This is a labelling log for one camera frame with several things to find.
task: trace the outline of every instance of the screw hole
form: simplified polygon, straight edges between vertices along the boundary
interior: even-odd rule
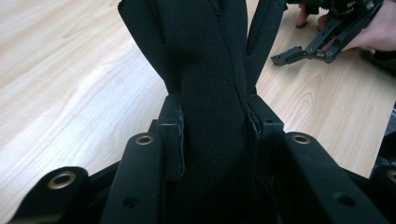
[[[299,135],[299,134],[294,135],[294,136],[292,137],[292,139],[293,139],[294,142],[296,142],[296,143],[298,143],[298,144],[304,144],[304,145],[306,145],[306,144],[311,143],[311,140],[309,140],[309,138],[306,138],[306,137],[304,137],[304,136],[302,136],[302,135]]]
[[[53,177],[48,184],[50,189],[63,189],[71,185],[76,179],[76,175],[70,171],[64,171]]]
[[[347,196],[345,193],[342,192],[337,192],[334,193],[334,198],[337,200],[342,205],[348,206],[348,207],[355,207],[356,202],[353,200],[353,198]]]
[[[140,200],[137,199],[137,198],[128,196],[128,197],[125,197],[125,199],[123,200],[122,204],[126,208],[133,209],[133,208],[137,207],[140,204]]]
[[[141,146],[148,145],[148,144],[152,143],[153,141],[154,141],[154,139],[151,136],[141,136],[136,139],[136,143]]]

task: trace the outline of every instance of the human hand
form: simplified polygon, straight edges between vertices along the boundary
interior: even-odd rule
[[[301,9],[296,20],[296,27],[302,28],[306,25],[308,14],[304,5],[299,5]],[[343,50],[353,49],[360,46],[368,46],[380,51],[396,50],[396,3],[385,0],[369,26],[358,34]],[[318,27],[323,29],[327,23],[327,15],[318,18]]]

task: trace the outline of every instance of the wooden table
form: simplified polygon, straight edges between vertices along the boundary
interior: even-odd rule
[[[119,0],[4,1],[0,7],[0,223],[40,177],[90,174],[120,159],[158,117],[166,90],[132,40]],[[249,11],[257,0],[248,0]],[[285,13],[270,55],[306,47],[315,18]],[[259,95],[286,124],[315,136],[343,167],[368,175],[396,99],[395,77],[348,50],[331,64],[268,61]]]

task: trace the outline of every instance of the black device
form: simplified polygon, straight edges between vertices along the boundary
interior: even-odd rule
[[[289,0],[287,2],[304,4],[308,14],[318,14],[320,7],[329,9],[328,22],[306,49],[301,46],[294,47],[271,57],[274,65],[278,66],[302,59],[332,63],[342,49],[370,24],[376,12],[384,4],[383,0]]]
[[[396,167],[378,166],[369,179],[350,173],[312,136],[284,133],[259,96],[249,104],[264,130],[256,179],[271,199],[262,212],[266,223],[396,222]],[[167,191],[184,173],[179,106],[179,96],[169,95],[148,132],[132,137],[121,161],[99,173],[64,167],[45,175],[9,223],[165,223]]]
[[[395,222],[393,166],[341,169],[256,94],[284,6],[260,1],[248,31],[245,0],[123,0],[169,92],[158,120],[95,175],[45,175],[10,223]]]

